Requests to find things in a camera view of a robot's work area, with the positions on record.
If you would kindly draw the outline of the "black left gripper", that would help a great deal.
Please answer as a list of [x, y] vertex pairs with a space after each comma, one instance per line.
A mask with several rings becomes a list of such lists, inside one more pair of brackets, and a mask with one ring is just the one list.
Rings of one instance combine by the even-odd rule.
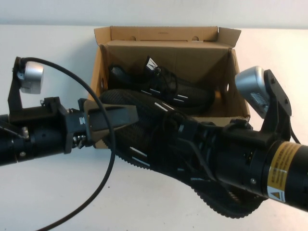
[[[45, 106], [35, 109], [31, 124], [32, 156], [47, 157], [54, 154], [68, 154], [73, 148], [73, 137], [86, 133], [85, 146], [93, 146], [109, 135], [106, 118], [94, 101], [85, 100], [82, 104], [85, 124], [79, 110], [68, 113], [59, 97], [45, 99]], [[137, 108], [134, 105], [103, 104], [111, 128], [114, 130], [138, 122]]]

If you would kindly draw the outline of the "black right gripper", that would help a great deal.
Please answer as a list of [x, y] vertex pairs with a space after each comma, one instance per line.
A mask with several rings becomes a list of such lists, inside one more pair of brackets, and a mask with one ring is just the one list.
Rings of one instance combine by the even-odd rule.
[[[232, 121], [221, 127], [213, 122], [184, 120], [179, 127], [179, 139], [185, 141], [205, 142], [212, 133], [215, 136], [212, 167], [217, 180], [247, 191], [259, 191], [258, 132], [247, 121]], [[173, 153], [173, 158], [180, 178], [215, 178], [196, 154]]]

